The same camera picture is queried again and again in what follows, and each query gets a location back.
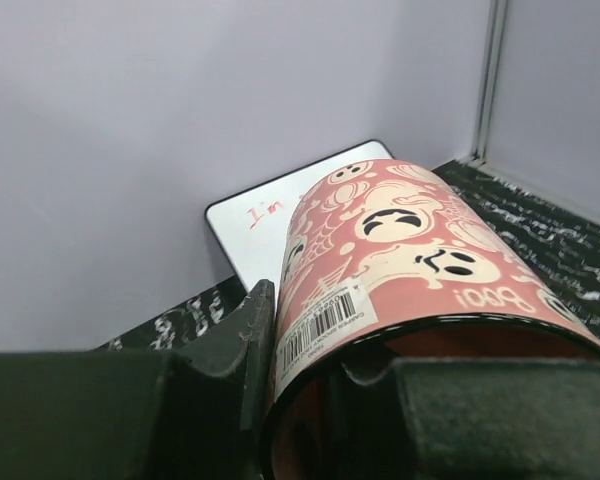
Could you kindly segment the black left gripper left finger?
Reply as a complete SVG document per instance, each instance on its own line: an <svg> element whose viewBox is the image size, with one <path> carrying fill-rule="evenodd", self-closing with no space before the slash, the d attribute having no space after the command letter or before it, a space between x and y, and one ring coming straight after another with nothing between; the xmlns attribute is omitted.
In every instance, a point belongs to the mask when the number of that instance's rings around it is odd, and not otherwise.
<svg viewBox="0 0 600 480"><path fill-rule="evenodd" d="M256 479L274 333L258 282L178 350L0 353L0 479Z"/></svg>

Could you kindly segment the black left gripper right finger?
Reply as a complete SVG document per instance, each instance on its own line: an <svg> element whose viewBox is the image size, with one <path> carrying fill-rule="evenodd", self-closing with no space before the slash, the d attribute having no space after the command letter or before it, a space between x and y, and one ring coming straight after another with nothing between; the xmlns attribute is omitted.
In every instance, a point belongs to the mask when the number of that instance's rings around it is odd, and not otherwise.
<svg viewBox="0 0 600 480"><path fill-rule="evenodd" d="M333 479L600 479L600 363L348 362L331 380Z"/></svg>

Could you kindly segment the pink mug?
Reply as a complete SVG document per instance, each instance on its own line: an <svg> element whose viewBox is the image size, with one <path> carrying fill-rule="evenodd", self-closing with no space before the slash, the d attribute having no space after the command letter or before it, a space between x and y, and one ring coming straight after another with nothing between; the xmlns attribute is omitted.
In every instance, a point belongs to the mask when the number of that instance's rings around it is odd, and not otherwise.
<svg viewBox="0 0 600 480"><path fill-rule="evenodd" d="M394 357L600 363L600 340L440 177L367 160L290 222L263 476L333 479L332 377Z"/></svg>

